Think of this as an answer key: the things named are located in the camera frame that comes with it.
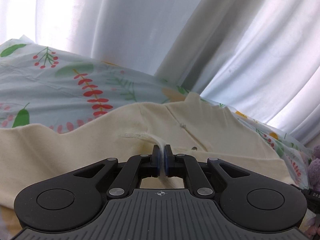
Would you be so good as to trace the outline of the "cream knit sweater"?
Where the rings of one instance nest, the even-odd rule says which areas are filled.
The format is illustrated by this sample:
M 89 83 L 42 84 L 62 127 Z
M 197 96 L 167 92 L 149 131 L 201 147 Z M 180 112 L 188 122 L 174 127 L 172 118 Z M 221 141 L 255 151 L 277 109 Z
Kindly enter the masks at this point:
M 221 158 L 293 183 L 285 162 L 228 108 L 203 102 L 195 93 L 163 105 L 134 103 L 65 134 L 40 124 L 1 130 L 1 239 L 21 229 L 13 204 L 25 187 L 108 157 L 126 161 L 149 154 L 154 145 L 170 145 L 174 153 L 198 161 Z

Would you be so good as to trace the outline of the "purple teddy bear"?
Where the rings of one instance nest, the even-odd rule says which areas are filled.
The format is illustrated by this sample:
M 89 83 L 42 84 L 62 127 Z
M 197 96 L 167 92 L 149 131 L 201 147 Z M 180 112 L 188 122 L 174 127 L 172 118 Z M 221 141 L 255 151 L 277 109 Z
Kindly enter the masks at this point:
M 308 166 L 308 177 L 312 188 L 319 191 L 319 173 L 320 173 L 320 158 L 319 158 L 319 145 L 313 149 L 315 159 Z

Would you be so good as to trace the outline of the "floral light blue bedsheet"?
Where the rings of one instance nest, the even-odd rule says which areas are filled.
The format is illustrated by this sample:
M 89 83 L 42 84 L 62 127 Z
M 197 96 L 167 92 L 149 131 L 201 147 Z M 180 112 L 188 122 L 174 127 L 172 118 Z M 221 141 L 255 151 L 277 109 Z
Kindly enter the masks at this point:
M 180 102 L 191 93 L 25 39 L 1 45 L 1 130 L 40 124 L 65 134 L 123 106 Z M 313 189 L 312 150 L 232 107 L 200 99 L 228 108 L 285 162 L 293 185 Z M 21 229 L 10 239 L 319 239 L 307 226 L 292 228 L 291 184 L 208 158 L 197 161 L 214 197 L 197 198 L 181 178 L 165 175 L 164 146 L 157 146 L 160 175 L 142 179 L 125 198 L 107 196 L 118 163 L 128 161 L 115 157 L 25 187 L 13 204 Z

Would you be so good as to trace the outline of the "white sheer curtain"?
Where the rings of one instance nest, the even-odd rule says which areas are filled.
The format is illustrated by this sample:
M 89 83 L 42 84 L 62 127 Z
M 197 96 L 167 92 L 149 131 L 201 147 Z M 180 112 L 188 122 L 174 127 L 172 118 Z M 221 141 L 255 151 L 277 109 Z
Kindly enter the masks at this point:
M 36 0 L 35 24 L 39 44 L 319 136 L 319 0 Z

